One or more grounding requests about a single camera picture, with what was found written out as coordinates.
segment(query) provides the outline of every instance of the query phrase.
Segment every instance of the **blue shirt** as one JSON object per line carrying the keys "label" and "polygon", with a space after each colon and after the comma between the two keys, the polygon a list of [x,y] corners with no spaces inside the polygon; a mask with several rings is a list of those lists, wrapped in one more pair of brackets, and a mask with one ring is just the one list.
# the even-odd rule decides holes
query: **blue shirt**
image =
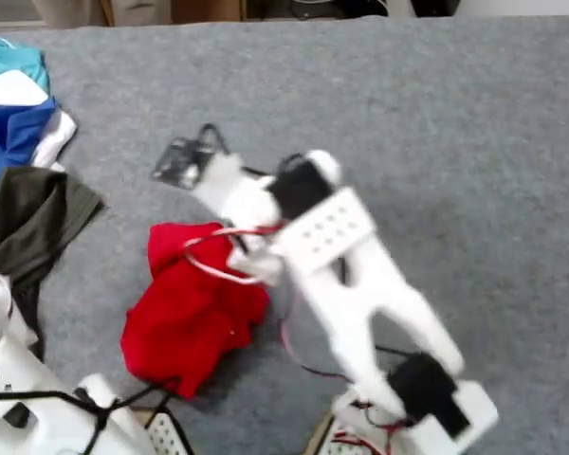
{"label": "blue shirt", "polygon": [[0,74],[18,69],[32,78],[48,94],[48,73],[40,49],[14,45],[0,38]]}
{"label": "blue shirt", "polygon": [[37,106],[0,106],[0,172],[31,162],[57,107],[52,97]]}

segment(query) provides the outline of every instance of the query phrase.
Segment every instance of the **teal fabric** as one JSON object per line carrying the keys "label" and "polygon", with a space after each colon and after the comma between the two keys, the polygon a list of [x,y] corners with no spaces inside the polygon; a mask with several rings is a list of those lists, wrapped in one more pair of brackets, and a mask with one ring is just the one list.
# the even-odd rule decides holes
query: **teal fabric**
{"label": "teal fabric", "polygon": [[0,38],[0,74],[12,69],[23,71],[50,94],[42,51]]}

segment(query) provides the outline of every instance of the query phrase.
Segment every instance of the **red fabric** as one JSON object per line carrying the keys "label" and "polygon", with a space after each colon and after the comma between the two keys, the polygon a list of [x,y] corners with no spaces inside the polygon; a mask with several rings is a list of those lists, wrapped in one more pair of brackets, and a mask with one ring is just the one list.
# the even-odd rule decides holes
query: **red fabric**
{"label": "red fabric", "polygon": [[[188,240],[221,227],[152,227],[148,259],[154,281],[127,312],[120,341],[131,374],[152,382],[180,376],[177,393],[185,398],[195,395],[221,355],[249,345],[250,325],[263,320],[268,303],[263,287],[214,277],[185,260]],[[190,252],[203,264],[235,273],[226,266],[231,248],[224,236],[194,245]]]}

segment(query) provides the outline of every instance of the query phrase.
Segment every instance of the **gray surface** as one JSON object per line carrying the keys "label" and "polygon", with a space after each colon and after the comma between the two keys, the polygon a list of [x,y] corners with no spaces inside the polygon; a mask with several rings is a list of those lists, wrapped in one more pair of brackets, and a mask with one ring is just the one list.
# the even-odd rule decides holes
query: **gray surface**
{"label": "gray surface", "polygon": [[[47,363],[123,392],[125,311],[149,227],[209,215],[148,179],[175,135],[222,126],[248,164],[332,151],[502,423],[471,453],[569,455],[569,18],[202,25],[19,34],[80,131],[64,164],[109,207],[41,303]],[[277,293],[275,313],[286,292]],[[307,313],[296,342],[330,368]],[[398,333],[382,331],[382,342]],[[205,454],[300,451],[342,385],[285,357],[270,320],[176,415]]]}

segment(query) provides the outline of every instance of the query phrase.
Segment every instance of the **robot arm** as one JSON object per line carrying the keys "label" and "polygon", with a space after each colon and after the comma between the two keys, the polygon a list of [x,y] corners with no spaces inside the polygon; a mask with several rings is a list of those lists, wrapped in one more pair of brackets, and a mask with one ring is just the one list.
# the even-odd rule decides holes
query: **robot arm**
{"label": "robot arm", "polygon": [[[158,162],[154,178],[190,191],[230,227],[281,226],[271,236],[237,236],[229,265],[270,285],[286,266],[353,381],[334,412],[374,446],[384,446],[383,431],[367,425],[353,401],[373,403],[390,422],[413,418],[415,425],[399,438],[400,444],[406,438],[404,448],[395,453],[455,455],[494,425],[497,410],[477,384],[455,380],[464,368],[457,346],[397,268],[329,153],[294,155],[275,175],[257,178],[223,141],[217,147],[179,141]],[[342,259],[347,283],[333,267]],[[376,313],[397,323],[424,353],[388,377],[376,362]]]}
{"label": "robot arm", "polygon": [[[423,296],[405,281],[354,190],[340,185],[340,165],[330,154],[309,152],[290,160],[278,175],[257,179],[245,172],[238,155],[223,150],[176,141],[158,162],[155,178],[186,188],[230,226],[285,222],[271,238],[243,236],[229,264],[274,284],[282,258],[342,368],[367,399],[404,416],[377,367],[370,331],[377,312],[399,324],[449,374],[462,371],[459,350]],[[351,283],[341,283],[333,270],[340,258]]]}

